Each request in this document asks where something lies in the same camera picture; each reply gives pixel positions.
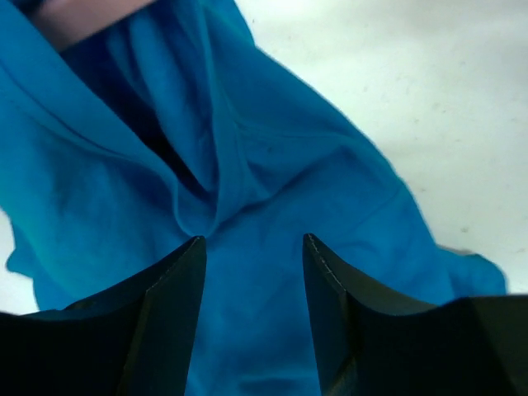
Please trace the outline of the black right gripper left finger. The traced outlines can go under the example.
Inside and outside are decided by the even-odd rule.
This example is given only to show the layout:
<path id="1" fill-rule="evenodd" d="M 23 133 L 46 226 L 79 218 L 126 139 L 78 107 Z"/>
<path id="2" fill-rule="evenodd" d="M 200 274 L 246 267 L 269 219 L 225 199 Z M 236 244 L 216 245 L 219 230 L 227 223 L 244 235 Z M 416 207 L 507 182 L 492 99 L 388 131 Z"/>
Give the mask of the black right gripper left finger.
<path id="1" fill-rule="evenodd" d="M 205 267 L 196 237 L 65 309 L 3 313 L 2 394 L 184 394 Z"/>

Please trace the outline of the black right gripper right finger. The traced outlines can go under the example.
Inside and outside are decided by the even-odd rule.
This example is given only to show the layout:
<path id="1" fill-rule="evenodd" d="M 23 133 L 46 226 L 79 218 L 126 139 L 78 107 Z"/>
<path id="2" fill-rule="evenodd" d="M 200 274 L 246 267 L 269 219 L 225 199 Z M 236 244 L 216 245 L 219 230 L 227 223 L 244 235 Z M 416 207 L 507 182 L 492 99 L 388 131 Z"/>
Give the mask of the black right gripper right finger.
<path id="1" fill-rule="evenodd" d="M 324 395 L 524 395 L 527 298 L 434 305 L 344 262 L 307 234 L 303 268 Z"/>

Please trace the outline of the blue t shirt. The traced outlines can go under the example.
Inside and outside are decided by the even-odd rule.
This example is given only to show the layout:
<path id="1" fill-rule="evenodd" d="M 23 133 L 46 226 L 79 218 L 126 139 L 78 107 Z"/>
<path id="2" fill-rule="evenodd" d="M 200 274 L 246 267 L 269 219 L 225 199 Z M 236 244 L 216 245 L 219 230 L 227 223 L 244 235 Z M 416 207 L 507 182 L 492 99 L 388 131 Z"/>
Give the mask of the blue t shirt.
<path id="1" fill-rule="evenodd" d="M 438 247 L 405 183 L 261 52 L 232 1 L 157 1 L 56 51 L 1 4 L 1 207 L 10 271 L 59 309 L 196 235 L 207 273 L 186 393 L 316 395 L 302 239 L 422 301 L 503 295 Z"/>

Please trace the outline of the pink plastic hanger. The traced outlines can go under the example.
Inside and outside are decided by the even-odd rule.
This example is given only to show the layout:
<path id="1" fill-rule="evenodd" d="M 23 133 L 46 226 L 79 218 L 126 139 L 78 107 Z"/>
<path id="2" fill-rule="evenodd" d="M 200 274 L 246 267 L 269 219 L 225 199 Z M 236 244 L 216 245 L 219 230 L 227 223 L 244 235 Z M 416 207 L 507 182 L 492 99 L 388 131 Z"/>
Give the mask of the pink plastic hanger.
<path id="1" fill-rule="evenodd" d="M 54 49 L 62 52 L 152 3 L 154 0 L 44 1 L 29 19 Z"/>

